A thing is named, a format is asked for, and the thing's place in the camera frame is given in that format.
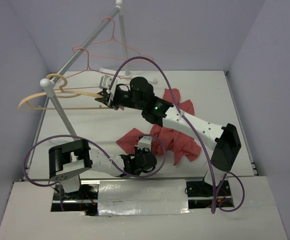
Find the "red t shirt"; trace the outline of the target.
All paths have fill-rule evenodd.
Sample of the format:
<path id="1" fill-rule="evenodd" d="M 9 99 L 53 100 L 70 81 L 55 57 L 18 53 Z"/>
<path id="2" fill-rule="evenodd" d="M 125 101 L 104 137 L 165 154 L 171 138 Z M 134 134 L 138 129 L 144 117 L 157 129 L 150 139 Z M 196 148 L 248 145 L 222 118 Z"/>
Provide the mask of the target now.
<path id="1" fill-rule="evenodd" d="M 191 100 L 180 102 L 180 92 L 177 88 L 173 88 L 172 92 L 175 96 L 176 103 L 181 110 L 195 115 L 194 105 Z M 163 99 L 173 103 L 170 90 L 165 89 Z M 136 128 L 131 129 L 124 136 L 116 141 L 116 144 L 127 154 L 134 153 L 134 146 L 138 142 L 139 135 L 144 133 Z M 201 152 L 201 147 L 195 142 L 194 138 L 185 135 L 184 133 L 172 130 L 166 127 L 153 125 L 150 135 L 159 137 L 164 143 L 166 150 L 174 152 L 174 166 L 178 165 L 183 156 L 187 157 L 190 162 L 196 160 Z M 152 142 L 151 151 L 156 156 L 163 156 L 164 151 L 161 143 L 154 139 Z"/>

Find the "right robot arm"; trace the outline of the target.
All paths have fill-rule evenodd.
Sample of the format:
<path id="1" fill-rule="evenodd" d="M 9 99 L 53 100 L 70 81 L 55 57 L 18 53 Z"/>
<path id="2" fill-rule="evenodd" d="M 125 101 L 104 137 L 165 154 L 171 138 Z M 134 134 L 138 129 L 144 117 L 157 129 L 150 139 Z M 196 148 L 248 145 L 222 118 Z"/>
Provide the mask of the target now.
<path id="1" fill-rule="evenodd" d="M 131 79 L 129 89 L 123 90 L 111 76 L 104 75 L 99 87 L 101 91 L 96 101 L 114 110 L 120 107 L 140 110 L 147 122 L 176 130 L 200 141 L 203 148 L 211 149 L 213 153 L 202 190 L 209 196 L 219 191 L 219 184 L 231 171 L 241 149 L 234 125 L 213 124 L 182 111 L 177 105 L 155 96 L 153 86 L 143 77 Z"/>

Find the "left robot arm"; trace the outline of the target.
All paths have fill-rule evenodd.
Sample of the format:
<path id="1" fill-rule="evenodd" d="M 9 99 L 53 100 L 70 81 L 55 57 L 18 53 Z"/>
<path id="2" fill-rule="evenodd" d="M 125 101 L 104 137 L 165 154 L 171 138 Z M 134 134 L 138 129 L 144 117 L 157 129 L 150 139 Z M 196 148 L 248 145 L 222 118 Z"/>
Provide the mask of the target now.
<path id="1" fill-rule="evenodd" d="M 155 170 L 157 159 L 149 143 L 141 143 L 132 154 L 106 156 L 89 147 L 87 140 L 75 140 L 49 149 L 49 180 L 60 183 L 69 198 L 82 195 L 80 174 L 86 171 L 104 173 L 114 178 L 139 177 Z"/>

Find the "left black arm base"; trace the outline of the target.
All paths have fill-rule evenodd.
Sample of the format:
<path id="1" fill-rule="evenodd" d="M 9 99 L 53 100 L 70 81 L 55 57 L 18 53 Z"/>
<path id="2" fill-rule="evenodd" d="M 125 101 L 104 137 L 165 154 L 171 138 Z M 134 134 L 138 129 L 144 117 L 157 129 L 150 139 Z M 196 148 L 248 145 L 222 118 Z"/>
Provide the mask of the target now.
<path id="1" fill-rule="evenodd" d="M 78 192 L 65 193 L 58 184 L 54 190 L 51 212 L 82 212 L 87 216 L 98 215 L 98 184 L 82 184 Z"/>

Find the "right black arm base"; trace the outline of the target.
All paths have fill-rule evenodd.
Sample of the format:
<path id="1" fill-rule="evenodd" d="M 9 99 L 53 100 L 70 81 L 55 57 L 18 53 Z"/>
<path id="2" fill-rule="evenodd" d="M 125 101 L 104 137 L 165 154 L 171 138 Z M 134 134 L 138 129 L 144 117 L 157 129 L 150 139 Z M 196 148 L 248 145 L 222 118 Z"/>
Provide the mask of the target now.
<path id="1" fill-rule="evenodd" d="M 190 198 L 205 198 L 213 199 L 213 189 L 212 186 L 206 184 L 202 180 L 190 180 L 186 181 L 185 193 Z M 231 196 L 231 190 L 227 180 L 224 181 L 222 187 L 218 191 L 217 197 L 225 198 Z"/>

